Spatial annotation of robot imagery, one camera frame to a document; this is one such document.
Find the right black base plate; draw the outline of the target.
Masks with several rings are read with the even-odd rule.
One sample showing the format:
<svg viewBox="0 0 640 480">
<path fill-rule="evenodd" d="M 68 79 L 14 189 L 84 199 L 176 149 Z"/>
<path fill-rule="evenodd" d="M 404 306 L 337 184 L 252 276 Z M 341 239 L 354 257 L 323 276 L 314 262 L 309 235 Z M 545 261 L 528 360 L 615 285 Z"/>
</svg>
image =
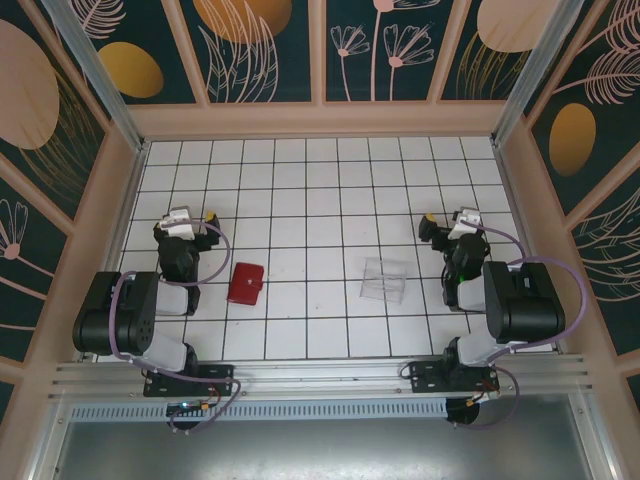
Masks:
<svg viewBox="0 0 640 480">
<path fill-rule="evenodd" d="M 494 369 L 467 367 L 461 364 L 449 365 L 443 360 L 411 362 L 409 380 L 413 393 L 439 394 L 446 397 L 472 396 L 500 390 Z"/>
</svg>

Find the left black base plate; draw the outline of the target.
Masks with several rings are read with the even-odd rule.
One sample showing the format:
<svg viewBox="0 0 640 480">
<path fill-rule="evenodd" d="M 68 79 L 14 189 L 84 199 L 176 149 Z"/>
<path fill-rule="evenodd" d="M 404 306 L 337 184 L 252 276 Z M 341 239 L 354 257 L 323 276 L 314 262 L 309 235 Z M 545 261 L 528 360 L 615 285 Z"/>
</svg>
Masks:
<svg viewBox="0 0 640 480">
<path fill-rule="evenodd" d="M 208 382 L 184 381 L 160 373 L 147 372 L 143 396 L 147 398 L 210 397 L 212 387 L 222 397 L 231 395 L 232 385 L 225 382 L 225 379 L 233 377 L 233 365 L 196 365 L 181 371 L 180 375 L 208 379 Z"/>
</svg>

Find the small green circuit board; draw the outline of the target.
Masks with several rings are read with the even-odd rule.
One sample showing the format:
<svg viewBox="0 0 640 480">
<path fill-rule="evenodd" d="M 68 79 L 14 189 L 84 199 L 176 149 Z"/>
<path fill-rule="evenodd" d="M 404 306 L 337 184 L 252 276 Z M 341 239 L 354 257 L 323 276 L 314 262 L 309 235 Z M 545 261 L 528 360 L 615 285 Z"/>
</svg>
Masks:
<svg viewBox="0 0 640 480">
<path fill-rule="evenodd" d="M 215 403 L 205 401 L 169 403 L 166 407 L 167 417 L 203 417 L 209 414 Z"/>
</svg>

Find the aluminium mounting rail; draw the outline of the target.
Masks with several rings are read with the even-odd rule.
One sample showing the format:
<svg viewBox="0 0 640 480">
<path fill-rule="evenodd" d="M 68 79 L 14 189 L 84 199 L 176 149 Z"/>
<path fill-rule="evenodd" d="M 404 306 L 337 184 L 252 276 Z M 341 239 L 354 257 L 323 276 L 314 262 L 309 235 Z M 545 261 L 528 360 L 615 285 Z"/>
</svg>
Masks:
<svg viewBox="0 0 640 480">
<path fill-rule="evenodd" d="M 300 361 L 236 361 L 234 377 L 242 400 L 320 400 L 408 397 L 410 382 L 401 376 L 407 358 Z M 497 360 L 511 372 L 523 395 L 569 394 L 594 386 L 580 355 L 516 354 Z M 51 399 L 141 401 L 144 379 L 126 363 L 63 363 L 46 392 Z"/>
</svg>

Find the grey metal sheet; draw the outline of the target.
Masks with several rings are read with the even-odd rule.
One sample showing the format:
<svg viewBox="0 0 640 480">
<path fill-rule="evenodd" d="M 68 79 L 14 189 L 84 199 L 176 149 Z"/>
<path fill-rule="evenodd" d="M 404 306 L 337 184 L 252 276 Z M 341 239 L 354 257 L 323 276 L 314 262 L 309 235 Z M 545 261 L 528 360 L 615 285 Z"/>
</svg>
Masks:
<svg viewBox="0 0 640 480">
<path fill-rule="evenodd" d="M 71 426 L 55 480 L 592 480 L 562 416 L 496 430 L 425 420 Z"/>
</svg>

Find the red card holder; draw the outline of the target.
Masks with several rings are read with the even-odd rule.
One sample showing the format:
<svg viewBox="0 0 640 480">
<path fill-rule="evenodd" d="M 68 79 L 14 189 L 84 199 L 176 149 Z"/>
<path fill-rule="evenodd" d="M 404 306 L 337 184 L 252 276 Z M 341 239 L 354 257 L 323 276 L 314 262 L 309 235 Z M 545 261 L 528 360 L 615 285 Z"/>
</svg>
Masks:
<svg viewBox="0 0 640 480">
<path fill-rule="evenodd" d="M 238 262 L 229 284 L 227 301 L 232 304 L 255 306 L 263 289 L 264 273 L 262 265 Z"/>
</svg>

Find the clear plastic box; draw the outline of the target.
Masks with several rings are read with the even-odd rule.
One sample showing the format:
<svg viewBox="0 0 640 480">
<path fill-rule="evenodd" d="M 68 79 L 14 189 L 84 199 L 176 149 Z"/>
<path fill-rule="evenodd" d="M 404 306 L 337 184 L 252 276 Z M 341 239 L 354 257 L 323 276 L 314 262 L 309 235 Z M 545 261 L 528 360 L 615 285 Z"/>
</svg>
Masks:
<svg viewBox="0 0 640 480">
<path fill-rule="evenodd" d="M 367 258 L 360 297 L 400 304 L 404 298 L 407 273 L 408 268 L 405 262 Z"/>
</svg>

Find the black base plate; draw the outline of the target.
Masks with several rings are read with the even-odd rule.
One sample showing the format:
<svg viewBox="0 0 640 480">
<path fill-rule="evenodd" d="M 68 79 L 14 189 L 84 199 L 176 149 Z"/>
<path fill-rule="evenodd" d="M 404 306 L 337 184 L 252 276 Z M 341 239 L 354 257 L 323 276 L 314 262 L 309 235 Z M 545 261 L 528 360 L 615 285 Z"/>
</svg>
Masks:
<svg viewBox="0 0 640 480">
<path fill-rule="evenodd" d="M 500 390 L 494 369 L 467 367 L 461 364 L 449 365 L 443 360 L 411 362 L 409 380 L 413 393 L 439 394 L 446 397 L 472 396 Z"/>
<path fill-rule="evenodd" d="M 233 377 L 233 365 L 196 365 L 181 371 L 180 375 L 208 379 L 208 382 L 184 381 L 160 373 L 147 372 L 143 396 L 147 398 L 210 397 L 212 387 L 222 397 L 231 395 L 232 385 L 225 382 L 225 379 Z"/>
</svg>

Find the aluminium frame post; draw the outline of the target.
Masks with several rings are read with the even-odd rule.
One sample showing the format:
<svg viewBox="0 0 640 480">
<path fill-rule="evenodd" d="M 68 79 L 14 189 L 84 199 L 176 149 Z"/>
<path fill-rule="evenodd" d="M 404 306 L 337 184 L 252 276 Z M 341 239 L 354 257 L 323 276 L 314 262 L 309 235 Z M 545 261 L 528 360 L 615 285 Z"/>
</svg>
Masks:
<svg viewBox="0 0 640 480">
<path fill-rule="evenodd" d="M 537 86 L 549 70 L 570 32 L 584 0 L 559 0 L 537 45 L 528 57 L 521 74 L 505 103 L 492 132 L 492 145 L 500 150 L 520 120 Z"/>
<path fill-rule="evenodd" d="M 112 120 L 135 153 L 142 151 L 140 136 L 120 93 L 116 90 L 98 52 L 84 33 L 67 0 L 41 0 L 74 57 L 87 74 Z"/>
</svg>

